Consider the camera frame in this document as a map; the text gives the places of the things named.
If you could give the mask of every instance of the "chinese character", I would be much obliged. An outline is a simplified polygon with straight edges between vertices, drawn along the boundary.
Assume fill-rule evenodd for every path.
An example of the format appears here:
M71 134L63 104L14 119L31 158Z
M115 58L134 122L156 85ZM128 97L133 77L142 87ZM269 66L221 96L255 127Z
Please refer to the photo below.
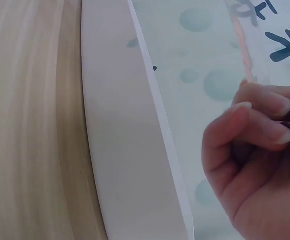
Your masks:
M287 36L290 39L290 30L285 30L285 33L287 34ZM270 59L273 62L278 63L278 62L281 62L281 61L290 57L290 41L288 41L287 39L285 39L283 37L280 37L280 36L277 36L273 33L270 33L270 32L266 32L265 35L269 39L271 39L277 43L280 43L285 47L284 49L276 51L270 55Z
M249 10L240 11L243 6L247 6ZM252 4L251 0L237 0L237 3L231 6L230 11L232 15L238 16L239 18L251 18L251 23L253 24L253 26L256 28L259 26L257 22L257 16L255 14L255 7Z
M255 7L255 11L256 11L257 17L259 17L262 20L266 20L266 17L261 13L261 11L263 11L267 7L269 7L269 9L274 14L276 14L276 15L278 14L278 12L276 11L275 7L271 3L271 0L265 0L265 2L262 2L260 5L258 5L258 6Z

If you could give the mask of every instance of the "table surface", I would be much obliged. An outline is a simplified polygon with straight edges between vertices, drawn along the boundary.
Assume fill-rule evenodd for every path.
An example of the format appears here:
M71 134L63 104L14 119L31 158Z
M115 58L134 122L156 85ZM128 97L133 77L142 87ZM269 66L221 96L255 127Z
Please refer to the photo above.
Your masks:
M0 240L105 240L85 123L81 0L0 0Z

